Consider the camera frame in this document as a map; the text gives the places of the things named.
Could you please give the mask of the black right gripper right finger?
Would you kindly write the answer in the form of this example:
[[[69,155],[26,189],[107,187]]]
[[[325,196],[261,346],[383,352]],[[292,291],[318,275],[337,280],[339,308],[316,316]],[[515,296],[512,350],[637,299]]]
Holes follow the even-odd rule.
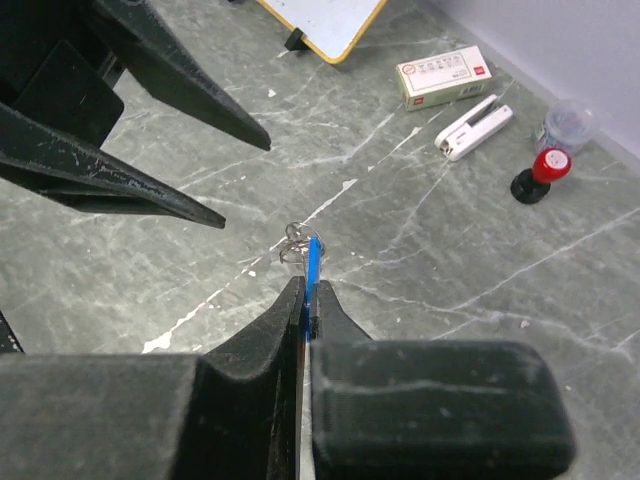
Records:
[[[375,340],[319,282],[311,310],[319,479],[554,479],[576,440],[557,382],[505,340]]]

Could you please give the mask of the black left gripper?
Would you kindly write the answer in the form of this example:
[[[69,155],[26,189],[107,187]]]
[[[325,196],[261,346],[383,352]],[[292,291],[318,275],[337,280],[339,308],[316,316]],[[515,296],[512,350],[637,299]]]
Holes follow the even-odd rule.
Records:
[[[224,216],[94,147],[124,110],[113,91],[124,67],[156,100],[271,148],[267,131],[204,72],[150,2],[5,0],[1,178],[81,212],[166,215],[223,229]]]

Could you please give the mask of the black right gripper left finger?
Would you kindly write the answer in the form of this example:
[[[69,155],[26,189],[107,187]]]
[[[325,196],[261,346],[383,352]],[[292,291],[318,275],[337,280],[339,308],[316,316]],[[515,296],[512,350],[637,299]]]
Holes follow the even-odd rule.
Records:
[[[3,326],[2,477],[297,478],[304,290],[203,354],[27,354]]]

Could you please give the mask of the grey keyring holder red handle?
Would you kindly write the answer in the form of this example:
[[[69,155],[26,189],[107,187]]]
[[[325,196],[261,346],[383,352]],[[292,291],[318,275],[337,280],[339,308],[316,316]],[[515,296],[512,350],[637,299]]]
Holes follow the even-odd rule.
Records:
[[[326,246],[318,232],[304,222],[290,222],[284,229],[285,240],[279,247],[281,264],[293,265],[299,271],[308,272],[311,241],[316,239],[320,246],[320,258],[326,253]]]

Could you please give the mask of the blue tagged key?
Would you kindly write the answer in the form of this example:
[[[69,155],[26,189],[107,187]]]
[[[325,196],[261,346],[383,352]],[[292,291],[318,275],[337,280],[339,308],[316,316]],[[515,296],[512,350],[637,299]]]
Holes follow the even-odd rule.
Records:
[[[307,342],[311,340],[312,335],[311,309],[313,303],[314,288],[318,283],[320,276],[321,258],[322,243],[318,236],[313,236],[310,239],[308,248],[306,291],[304,300],[305,340]]]

